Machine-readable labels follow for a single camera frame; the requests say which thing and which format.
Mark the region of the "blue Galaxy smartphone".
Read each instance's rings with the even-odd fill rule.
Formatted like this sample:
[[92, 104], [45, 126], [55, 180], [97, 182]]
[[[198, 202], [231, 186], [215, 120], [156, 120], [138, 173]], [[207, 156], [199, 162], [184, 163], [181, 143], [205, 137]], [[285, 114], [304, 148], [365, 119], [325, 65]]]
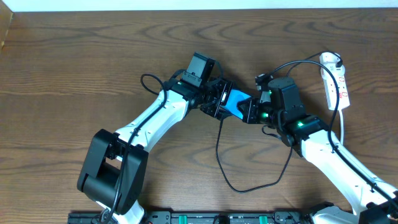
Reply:
[[249, 99], [251, 96], [242, 92], [241, 90], [232, 89], [229, 93], [229, 97], [225, 98], [225, 105], [221, 105], [221, 108], [230, 112], [232, 115], [239, 119], [243, 119], [243, 114], [238, 110], [238, 103]]

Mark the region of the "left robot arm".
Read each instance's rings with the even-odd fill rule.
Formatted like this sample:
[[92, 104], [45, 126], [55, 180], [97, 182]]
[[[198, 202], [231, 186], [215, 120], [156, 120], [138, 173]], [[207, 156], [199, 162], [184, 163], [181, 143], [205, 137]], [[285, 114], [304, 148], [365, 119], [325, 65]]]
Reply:
[[211, 76], [219, 66], [217, 60], [195, 52], [188, 68], [177, 70], [167, 81], [150, 74], [160, 84], [155, 101], [124, 127], [113, 133], [101, 129], [93, 136], [76, 187], [104, 208], [94, 222], [140, 222], [144, 211], [137, 198], [150, 151], [189, 111], [219, 105], [223, 75]]

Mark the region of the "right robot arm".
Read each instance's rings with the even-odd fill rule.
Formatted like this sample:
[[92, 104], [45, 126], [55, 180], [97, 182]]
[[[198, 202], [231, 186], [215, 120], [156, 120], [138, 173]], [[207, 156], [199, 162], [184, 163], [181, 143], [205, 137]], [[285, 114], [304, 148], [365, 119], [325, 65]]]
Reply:
[[312, 163], [351, 205], [345, 212], [324, 203], [308, 214], [311, 223], [395, 223], [397, 189], [354, 157], [318, 116], [306, 113], [292, 78], [263, 80], [262, 96], [239, 101], [245, 123], [275, 129], [282, 142]]

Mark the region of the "white USB charger adapter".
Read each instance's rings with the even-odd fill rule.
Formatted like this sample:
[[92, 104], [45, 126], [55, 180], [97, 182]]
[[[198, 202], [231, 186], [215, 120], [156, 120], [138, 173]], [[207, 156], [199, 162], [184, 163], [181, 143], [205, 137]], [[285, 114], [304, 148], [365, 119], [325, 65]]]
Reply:
[[343, 60], [337, 53], [323, 52], [320, 55], [320, 63], [329, 69], [334, 76], [343, 77], [345, 75]]

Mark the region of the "white power strip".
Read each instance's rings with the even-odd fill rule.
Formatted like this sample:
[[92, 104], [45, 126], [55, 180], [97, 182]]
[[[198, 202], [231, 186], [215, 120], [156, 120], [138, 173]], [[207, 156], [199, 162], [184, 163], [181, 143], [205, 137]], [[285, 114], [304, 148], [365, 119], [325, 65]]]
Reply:
[[324, 68], [321, 68], [320, 71], [325, 87], [326, 102], [328, 105], [328, 109], [329, 110], [335, 109], [337, 98], [339, 98], [338, 110], [343, 110], [347, 108], [350, 105], [350, 102], [349, 102], [348, 89], [346, 86], [345, 76], [338, 77], [333, 75], [337, 83], [337, 86], [335, 86], [335, 83], [331, 78], [330, 74]]

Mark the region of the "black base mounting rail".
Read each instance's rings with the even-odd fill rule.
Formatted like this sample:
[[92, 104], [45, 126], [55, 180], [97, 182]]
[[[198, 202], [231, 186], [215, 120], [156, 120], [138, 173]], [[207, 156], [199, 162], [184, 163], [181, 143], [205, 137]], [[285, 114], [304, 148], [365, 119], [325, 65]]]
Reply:
[[266, 224], [293, 223], [311, 224], [308, 215], [295, 211], [265, 213], [227, 212], [171, 212], [167, 210], [145, 211], [140, 223], [143, 224]]

